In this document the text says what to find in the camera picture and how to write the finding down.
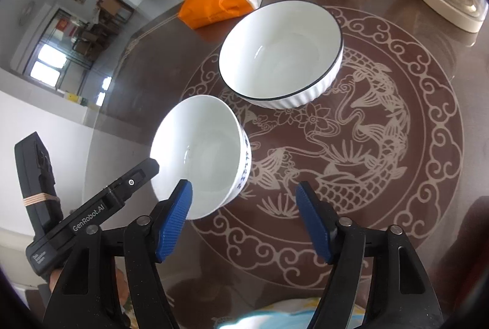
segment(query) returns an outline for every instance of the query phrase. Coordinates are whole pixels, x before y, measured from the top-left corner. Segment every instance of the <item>white ceramic bowl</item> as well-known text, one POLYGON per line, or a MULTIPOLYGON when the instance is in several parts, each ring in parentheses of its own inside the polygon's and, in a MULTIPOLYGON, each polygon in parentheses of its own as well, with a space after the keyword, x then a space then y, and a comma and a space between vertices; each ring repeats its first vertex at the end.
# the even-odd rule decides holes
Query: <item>white ceramic bowl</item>
POLYGON ((283 1, 261 7, 227 35, 219 55, 223 81, 250 103, 299 107, 333 83, 343 56, 343 35, 323 7, 283 1))
POLYGON ((251 168, 245 131, 226 103, 209 95, 190 97, 168 113, 150 157, 160 164, 151 180, 158 200, 168 199, 180 179, 192 183, 188 220, 207 216, 234 199, 251 168))

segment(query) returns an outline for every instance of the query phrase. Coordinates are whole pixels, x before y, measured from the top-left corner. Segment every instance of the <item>orange bag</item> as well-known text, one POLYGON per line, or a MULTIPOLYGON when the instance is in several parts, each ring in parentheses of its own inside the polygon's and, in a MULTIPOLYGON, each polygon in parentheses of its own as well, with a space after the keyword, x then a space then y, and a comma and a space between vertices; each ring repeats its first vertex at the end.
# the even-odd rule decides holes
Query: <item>orange bag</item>
POLYGON ((191 29, 248 14, 261 0, 185 0, 178 18, 191 29))

